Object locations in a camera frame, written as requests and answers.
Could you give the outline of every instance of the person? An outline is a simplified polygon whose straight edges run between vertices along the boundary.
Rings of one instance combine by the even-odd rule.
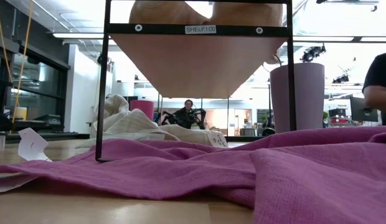
[[[194,120],[192,119],[191,113],[192,113],[192,106],[193,101],[186,100],[185,101],[185,107],[183,107],[180,110],[177,110],[174,115],[178,118],[178,125],[190,129],[192,127],[192,123],[194,123]]]
[[[362,92],[366,106],[381,111],[386,125],[386,53],[378,55],[367,72]]]
[[[275,124],[273,123],[273,113],[271,113],[270,115],[270,120],[269,120],[269,113],[267,113],[267,116],[266,116],[266,121],[262,124],[262,128],[265,129],[265,128],[275,128]]]

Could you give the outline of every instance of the monitor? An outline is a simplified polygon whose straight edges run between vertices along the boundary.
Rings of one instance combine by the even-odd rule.
[[[376,109],[368,109],[364,98],[351,97],[351,113],[353,121],[378,122],[379,116]]]
[[[138,99],[137,96],[123,96],[123,98],[127,100],[129,104],[129,108],[128,108],[129,110],[131,110],[131,101]]]

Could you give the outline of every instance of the wooden table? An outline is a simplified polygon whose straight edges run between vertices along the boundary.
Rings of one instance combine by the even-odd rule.
[[[62,160],[83,153],[81,140],[50,142],[46,155]],[[22,162],[17,144],[0,149],[0,164]],[[176,201],[135,200],[102,192],[74,189],[72,194],[51,192],[27,184],[0,194],[0,224],[244,224],[252,210],[217,198],[189,197]]]

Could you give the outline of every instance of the white paper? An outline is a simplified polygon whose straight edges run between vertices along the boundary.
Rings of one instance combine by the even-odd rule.
[[[19,156],[27,161],[42,160],[52,162],[44,153],[48,142],[33,129],[26,128],[19,131],[21,142],[19,143]]]
[[[16,189],[36,178],[22,173],[0,174],[0,193]]]
[[[7,114],[7,113],[9,113],[9,112],[11,112],[11,110],[4,109],[4,114]]]
[[[211,145],[214,147],[228,147],[228,143],[226,142],[224,135],[220,132],[209,132],[208,139],[210,140]]]

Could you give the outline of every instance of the black shirt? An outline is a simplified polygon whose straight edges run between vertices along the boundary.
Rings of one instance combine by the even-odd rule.
[[[386,87],[386,53],[377,56],[367,72],[363,89],[368,86]],[[382,125],[386,125],[386,113],[381,111]]]
[[[178,125],[190,129],[192,127],[192,117],[191,112],[186,110],[185,108],[182,108],[174,113],[178,118]]]

